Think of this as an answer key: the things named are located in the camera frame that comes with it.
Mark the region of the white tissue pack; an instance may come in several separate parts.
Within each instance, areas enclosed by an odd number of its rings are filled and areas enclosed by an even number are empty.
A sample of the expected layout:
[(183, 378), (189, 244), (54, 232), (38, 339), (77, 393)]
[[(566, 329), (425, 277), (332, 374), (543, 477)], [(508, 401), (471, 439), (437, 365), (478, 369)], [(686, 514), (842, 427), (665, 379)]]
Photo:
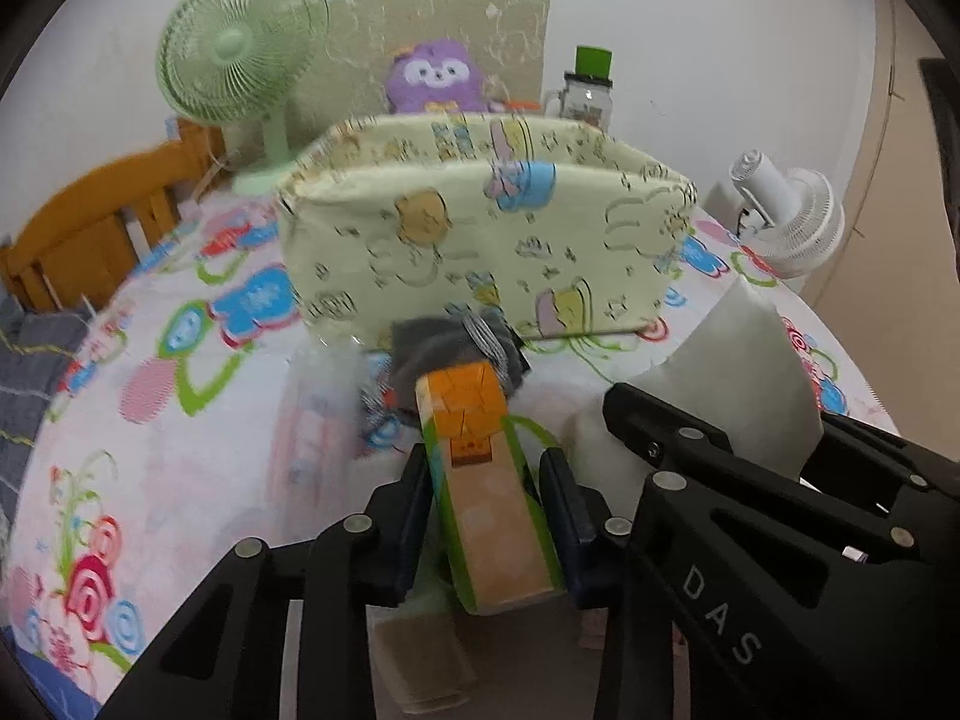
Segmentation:
[(823, 436), (809, 374), (773, 303), (727, 289), (665, 361), (626, 382), (722, 429), (734, 454), (788, 479)]

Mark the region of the glass jar green lid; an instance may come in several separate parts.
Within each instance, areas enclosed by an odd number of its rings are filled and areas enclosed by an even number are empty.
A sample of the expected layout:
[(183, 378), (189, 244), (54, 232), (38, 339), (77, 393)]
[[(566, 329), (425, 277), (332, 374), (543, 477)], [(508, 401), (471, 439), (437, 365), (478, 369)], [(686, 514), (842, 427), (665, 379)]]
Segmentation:
[(576, 47), (573, 70), (565, 73), (562, 89), (545, 91), (540, 103), (542, 112), (548, 117), (583, 122), (607, 132), (613, 109), (610, 70), (610, 50)]

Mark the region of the green desk fan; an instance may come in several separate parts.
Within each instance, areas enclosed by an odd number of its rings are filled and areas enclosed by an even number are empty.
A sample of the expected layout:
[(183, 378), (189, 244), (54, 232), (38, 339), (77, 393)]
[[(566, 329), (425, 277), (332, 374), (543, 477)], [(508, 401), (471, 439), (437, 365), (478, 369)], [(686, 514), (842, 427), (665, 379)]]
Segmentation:
[(181, 0), (156, 49), (156, 80), (172, 109), (207, 127), (259, 122), (263, 158), (236, 174), (263, 195), (293, 164), (286, 108), (327, 36), (327, 0)]

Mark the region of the beige door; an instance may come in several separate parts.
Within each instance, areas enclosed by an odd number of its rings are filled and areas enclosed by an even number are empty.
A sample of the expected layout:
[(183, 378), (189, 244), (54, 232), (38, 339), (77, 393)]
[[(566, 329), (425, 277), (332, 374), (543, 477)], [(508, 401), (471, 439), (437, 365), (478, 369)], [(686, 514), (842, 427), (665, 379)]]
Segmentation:
[(919, 62), (939, 47), (905, 0), (875, 0), (874, 87), (848, 232), (804, 289), (901, 434), (958, 457), (958, 277)]

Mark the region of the grey knitted gloves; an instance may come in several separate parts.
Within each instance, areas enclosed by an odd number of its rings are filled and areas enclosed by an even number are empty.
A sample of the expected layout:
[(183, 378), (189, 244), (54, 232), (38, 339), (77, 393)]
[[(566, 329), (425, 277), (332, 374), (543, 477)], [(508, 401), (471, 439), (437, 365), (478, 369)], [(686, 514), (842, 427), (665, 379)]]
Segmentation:
[(368, 356), (368, 378), (361, 387), (366, 434), (389, 421), (416, 424), (415, 384), (430, 372), (489, 362), (501, 390), (511, 397), (530, 371), (523, 340), (493, 307), (397, 322), (387, 341), (386, 353)]

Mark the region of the cotton swab container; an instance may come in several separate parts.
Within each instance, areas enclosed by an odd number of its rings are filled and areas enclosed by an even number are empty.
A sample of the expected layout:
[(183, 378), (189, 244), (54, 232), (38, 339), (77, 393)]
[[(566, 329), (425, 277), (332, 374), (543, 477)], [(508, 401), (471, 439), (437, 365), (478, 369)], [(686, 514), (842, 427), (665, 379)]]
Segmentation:
[(537, 99), (514, 99), (506, 96), (490, 99), (490, 109), (493, 112), (507, 112), (508, 114), (537, 115), (542, 112), (542, 105)]

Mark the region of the green tissue pack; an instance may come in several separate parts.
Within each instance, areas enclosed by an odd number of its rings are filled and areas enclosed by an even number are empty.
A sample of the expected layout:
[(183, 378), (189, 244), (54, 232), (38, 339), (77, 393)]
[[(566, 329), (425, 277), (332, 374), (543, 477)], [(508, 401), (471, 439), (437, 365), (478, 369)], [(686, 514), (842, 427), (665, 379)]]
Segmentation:
[(428, 372), (415, 396), (460, 605), (490, 616), (562, 593), (534, 473), (493, 366)]

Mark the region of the yellow cartoon storage box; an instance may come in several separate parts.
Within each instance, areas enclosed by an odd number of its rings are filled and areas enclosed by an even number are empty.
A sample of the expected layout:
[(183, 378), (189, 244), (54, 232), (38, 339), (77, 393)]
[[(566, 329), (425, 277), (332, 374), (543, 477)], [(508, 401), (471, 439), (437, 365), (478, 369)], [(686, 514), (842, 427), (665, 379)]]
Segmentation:
[(286, 271), (318, 337), (491, 310), (524, 338), (638, 330), (698, 206), (672, 167), (563, 119), (347, 121), (275, 190)]

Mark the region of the purple plush toy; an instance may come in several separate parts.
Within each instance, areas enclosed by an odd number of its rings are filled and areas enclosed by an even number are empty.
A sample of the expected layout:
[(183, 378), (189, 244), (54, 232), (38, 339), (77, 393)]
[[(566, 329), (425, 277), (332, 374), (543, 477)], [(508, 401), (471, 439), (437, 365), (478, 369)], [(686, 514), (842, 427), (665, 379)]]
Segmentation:
[(392, 114), (487, 112), (483, 86), (485, 75), (466, 46), (444, 37), (397, 52), (384, 89)]

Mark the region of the white and brown roll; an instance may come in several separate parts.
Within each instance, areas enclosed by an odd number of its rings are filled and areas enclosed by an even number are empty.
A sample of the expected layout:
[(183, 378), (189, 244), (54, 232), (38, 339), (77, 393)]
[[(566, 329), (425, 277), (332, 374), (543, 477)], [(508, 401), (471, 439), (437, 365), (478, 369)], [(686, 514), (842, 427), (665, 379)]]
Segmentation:
[(384, 688), (407, 715), (462, 706), (475, 673), (448, 611), (373, 624), (373, 656)]

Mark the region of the white standing fan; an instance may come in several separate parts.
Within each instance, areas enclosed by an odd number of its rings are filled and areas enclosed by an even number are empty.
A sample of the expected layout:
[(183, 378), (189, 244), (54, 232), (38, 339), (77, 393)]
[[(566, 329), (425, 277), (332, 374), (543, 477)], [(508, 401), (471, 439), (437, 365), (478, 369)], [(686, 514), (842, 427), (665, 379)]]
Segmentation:
[(843, 202), (822, 172), (781, 169), (759, 149), (744, 151), (701, 202), (782, 280), (805, 280), (843, 241)]

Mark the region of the wooden bed headboard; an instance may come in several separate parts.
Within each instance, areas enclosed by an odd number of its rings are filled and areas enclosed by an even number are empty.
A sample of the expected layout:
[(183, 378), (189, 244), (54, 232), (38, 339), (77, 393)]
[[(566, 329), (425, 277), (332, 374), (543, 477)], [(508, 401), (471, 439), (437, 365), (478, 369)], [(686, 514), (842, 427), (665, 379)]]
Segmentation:
[(2, 286), (37, 314), (109, 304), (139, 263), (130, 220), (148, 245), (181, 221), (174, 190), (205, 192), (226, 154), (218, 127), (178, 119), (178, 135), (76, 179), (32, 215), (20, 236), (2, 245)]

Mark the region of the grey plaid pillow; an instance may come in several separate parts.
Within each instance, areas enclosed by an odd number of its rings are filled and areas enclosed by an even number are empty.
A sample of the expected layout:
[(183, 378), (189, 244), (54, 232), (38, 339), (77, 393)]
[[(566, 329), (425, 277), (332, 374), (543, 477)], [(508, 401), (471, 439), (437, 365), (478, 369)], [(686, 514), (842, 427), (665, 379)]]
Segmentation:
[(0, 341), (0, 478), (2, 512), (13, 522), (41, 422), (88, 333), (86, 304), (48, 314), (29, 312), (13, 294), (2, 299)]

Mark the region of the floral tablecloth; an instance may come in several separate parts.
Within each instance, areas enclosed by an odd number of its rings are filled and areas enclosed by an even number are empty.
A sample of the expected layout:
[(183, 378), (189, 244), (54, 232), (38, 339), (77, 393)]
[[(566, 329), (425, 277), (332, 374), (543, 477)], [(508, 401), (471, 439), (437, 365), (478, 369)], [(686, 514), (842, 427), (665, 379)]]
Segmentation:
[[(2, 557), (2, 635), (53, 718), (94, 718), (241, 536), (280, 537), (288, 449), (314, 449), (286, 376), (304, 346), (267, 200), (220, 193), (133, 270), (60, 377)], [(697, 211), (661, 315), (620, 335), (531, 338), (509, 411), (530, 468), (615, 380), (662, 362), (743, 278), (776, 305), (823, 413), (896, 434), (827, 325)]]

